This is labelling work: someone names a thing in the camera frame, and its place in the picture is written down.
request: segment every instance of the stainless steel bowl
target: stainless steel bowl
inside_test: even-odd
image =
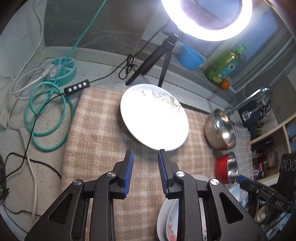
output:
[[[209,144],[218,150],[234,148],[237,141],[233,126],[222,110],[214,110],[205,122],[205,136]]]
[[[238,174],[237,158],[233,152],[228,154],[227,159],[227,175],[231,184],[235,183]]]

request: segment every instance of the orange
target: orange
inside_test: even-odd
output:
[[[227,79],[224,79],[220,82],[219,86],[221,87],[222,90],[228,90],[229,88],[229,82]]]

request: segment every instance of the dish soap bottle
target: dish soap bottle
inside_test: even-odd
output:
[[[225,50],[213,63],[205,70],[207,79],[215,85],[229,76],[241,63],[240,56],[248,47],[243,44],[241,48],[236,50]]]

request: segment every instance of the green pump nozzle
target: green pump nozzle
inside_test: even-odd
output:
[[[248,50],[248,51],[250,52],[248,46],[245,45],[245,44],[243,44],[241,48],[237,48],[237,52],[238,52],[240,55],[242,55],[242,53],[244,52],[244,49],[246,49],[246,50]]]

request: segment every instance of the light blue bowl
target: light blue bowl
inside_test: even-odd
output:
[[[193,70],[204,63],[202,56],[187,45],[183,45],[178,60],[186,69],[189,70]]]

